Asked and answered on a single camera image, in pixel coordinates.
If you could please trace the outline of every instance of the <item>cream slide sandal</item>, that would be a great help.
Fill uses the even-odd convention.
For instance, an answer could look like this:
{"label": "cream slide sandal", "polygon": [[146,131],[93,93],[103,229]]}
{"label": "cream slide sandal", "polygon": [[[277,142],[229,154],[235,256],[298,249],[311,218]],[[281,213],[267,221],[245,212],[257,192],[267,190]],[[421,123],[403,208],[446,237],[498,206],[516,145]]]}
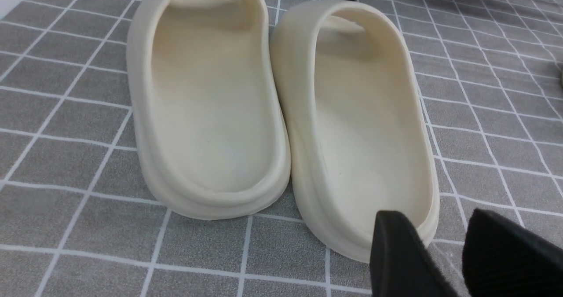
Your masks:
{"label": "cream slide sandal", "polygon": [[264,0],[144,0],[127,72],[141,169],[157,200],[214,220],[280,197],[290,154]]}
{"label": "cream slide sandal", "polygon": [[426,245],[438,178],[405,41],[380,11],[306,2],[270,38],[297,206],[334,251],[368,263],[377,211],[404,213]]}

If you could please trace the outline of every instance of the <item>grid pattern mat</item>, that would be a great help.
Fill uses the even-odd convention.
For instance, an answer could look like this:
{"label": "grid pattern mat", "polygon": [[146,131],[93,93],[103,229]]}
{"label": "grid pattern mat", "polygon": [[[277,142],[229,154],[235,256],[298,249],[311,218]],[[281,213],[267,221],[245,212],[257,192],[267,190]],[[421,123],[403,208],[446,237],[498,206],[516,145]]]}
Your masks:
{"label": "grid pattern mat", "polygon": [[[24,0],[0,22],[0,279],[6,296],[365,296],[291,186],[261,213],[197,221],[141,177],[125,39],[141,0]],[[270,24],[306,0],[266,0]],[[475,207],[563,245],[558,0],[360,0],[403,32],[440,179],[429,251],[466,296]]]}

